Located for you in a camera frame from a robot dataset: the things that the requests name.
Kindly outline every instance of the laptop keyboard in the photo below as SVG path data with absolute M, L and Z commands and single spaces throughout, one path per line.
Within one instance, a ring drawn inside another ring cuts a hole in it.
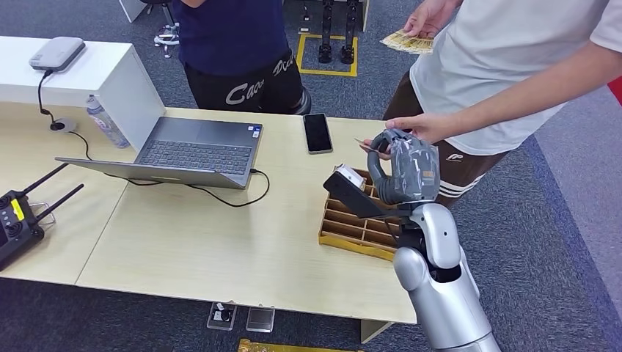
M 243 175 L 252 149 L 217 144 L 150 141 L 137 164 L 210 170 Z

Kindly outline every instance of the brown shorts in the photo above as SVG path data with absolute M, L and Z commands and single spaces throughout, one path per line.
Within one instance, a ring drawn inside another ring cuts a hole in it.
M 422 114 L 419 99 L 414 93 L 410 74 L 400 81 L 383 120 Z M 495 155 L 469 155 L 455 149 L 446 141 L 435 144 L 439 148 L 441 189 L 436 202 L 450 207 L 463 194 L 478 184 L 484 174 L 498 163 L 506 153 Z

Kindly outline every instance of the plastic bottle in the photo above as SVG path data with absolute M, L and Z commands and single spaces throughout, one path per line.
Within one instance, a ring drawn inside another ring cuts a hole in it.
M 93 95 L 89 95 L 89 100 L 87 100 L 87 113 L 117 148 L 126 148 L 130 145 L 117 124 L 112 121 L 110 115 Z

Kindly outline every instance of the laptop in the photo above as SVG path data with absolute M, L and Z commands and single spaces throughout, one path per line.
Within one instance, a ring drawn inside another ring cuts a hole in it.
M 262 125 L 160 117 L 133 164 L 56 158 L 132 180 L 245 189 Z

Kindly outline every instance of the hand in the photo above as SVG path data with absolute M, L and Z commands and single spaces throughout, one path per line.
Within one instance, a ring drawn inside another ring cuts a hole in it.
M 418 139 L 422 139 L 428 143 L 434 144 L 451 136 L 461 134 L 459 130 L 459 120 L 457 116 L 452 114 L 421 114 L 410 117 L 398 117 L 387 121 L 384 124 L 386 128 L 397 128 L 400 130 L 412 130 L 412 134 Z M 367 146 L 371 145 L 371 139 L 366 139 L 363 143 Z M 377 153 L 361 146 L 365 152 Z M 391 150 L 385 153 L 379 153 L 380 158 L 384 160 L 391 159 Z
M 434 38 L 462 0 L 425 0 L 409 16 L 404 32 L 409 37 Z

